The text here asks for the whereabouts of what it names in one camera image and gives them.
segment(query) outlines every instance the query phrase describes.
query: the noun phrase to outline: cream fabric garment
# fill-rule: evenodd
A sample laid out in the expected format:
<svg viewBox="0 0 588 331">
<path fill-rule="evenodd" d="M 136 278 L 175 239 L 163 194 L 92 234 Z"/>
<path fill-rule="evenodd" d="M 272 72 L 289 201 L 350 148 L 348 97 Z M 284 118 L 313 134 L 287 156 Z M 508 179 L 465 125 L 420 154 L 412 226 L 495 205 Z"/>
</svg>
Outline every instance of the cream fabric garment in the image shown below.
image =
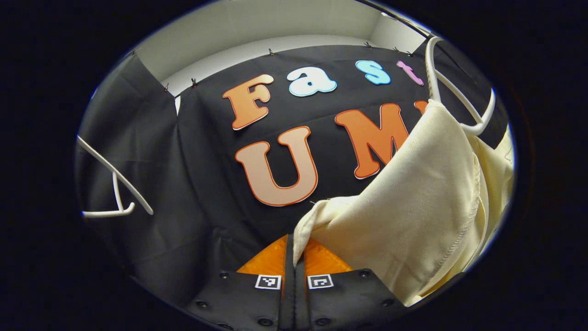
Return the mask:
<svg viewBox="0 0 588 331">
<path fill-rule="evenodd" d="M 402 148 L 360 195 L 319 201 L 302 217 L 293 262 L 312 236 L 413 304 L 479 255 L 510 197 L 512 173 L 504 155 L 467 137 L 443 104 L 429 100 Z"/>
</svg>

